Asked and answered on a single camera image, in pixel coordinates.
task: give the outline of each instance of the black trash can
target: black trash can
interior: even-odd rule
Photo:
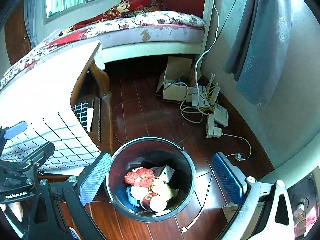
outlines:
[[[138,167],[147,169],[168,165],[175,170],[169,186],[179,189],[178,196],[167,203],[164,211],[155,213],[142,207],[131,208],[126,195],[127,172]],[[114,207],[126,217],[142,222],[157,222],[175,216],[183,210],[195,191],[196,169],[183,147],[158,137],[142,137],[122,145],[111,158],[106,176],[106,190]]]

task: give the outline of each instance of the cable plug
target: cable plug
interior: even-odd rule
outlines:
[[[220,138],[223,135],[221,128],[214,127],[213,128],[213,137]]]
[[[181,232],[181,233],[185,233],[186,231],[187,231],[186,228],[180,228],[180,232]]]

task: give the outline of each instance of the white cardboard box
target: white cardboard box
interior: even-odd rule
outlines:
[[[246,240],[251,236],[251,234],[255,228],[255,225],[258,222],[260,213],[263,208],[263,204],[264,204],[264,202],[258,203],[256,210],[253,213],[252,219],[250,220],[250,223],[249,223],[247,229],[245,230],[244,235],[241,237],[241,240]],[[238,205],[234,204],[232,202],[222,208],[228,223],[232,219],[233,215],[236,213],[237,209],[238,209]]]
[[[183,101],[187,88],[184,85],[170,85],[172,82],[179,80],[182,76],[188,77],[188,94],[193,93],[194,81],[194,68],[191,67],[192,59],[183,57],[168,57],[168,64],[164,72],[161,74],[157,93],[163,87],[163,99]],[[191,102],[192,95],[188,95],[187,102]]]

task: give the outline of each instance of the floral mattress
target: floral mattress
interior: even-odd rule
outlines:
[[[181,25],[181,27],[187,28],[205,28],[204,21],[197,16],[174,11],[154,11],[131,18],[120,18],[96,23],[72,31],[61,37],[57,37],[60,33],[60,30],[57,30],[6,71],[0,80],[0,92],[17,74],[21,76],[32,70],[36,65],[43,62],[45,56],[66,44],[114,31],[170,24]]]

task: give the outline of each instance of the cardboard box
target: cardboard box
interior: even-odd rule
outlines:
[[[191,67],[192,59],[183,57],[168,57],[168,64],[164,72],[161,74],[157,93],[163,88],[163,99],[183,101],[187,88],[184,85],[171,85],[177,82],[181,77],[188,78],[188,95],[187,102],[192,100],[193,86],[196,84],[194,80],[194,68]]]
[[[168,165],[158,168],[154,171],[154,176],[159,178],[165,183],[169,183],[172,175],[174,173],[174,169],[170,168]]]
[[[264,204],[264,202],[258,203],[256,210],[254,211],[253,216],[250,220],[250,223],[249,223],[247,229],[245,230],[244,235],[241,237],[241,240],[246,240],[251,236],[251,234],[252,234],[252,232],[258,222],[260,213],[263,208],[263,204]],[[236,213],[237,209],[238,209],[238,205],[234,204],[232,202],[222,208],[228,223],[232,219],[233,215]]]

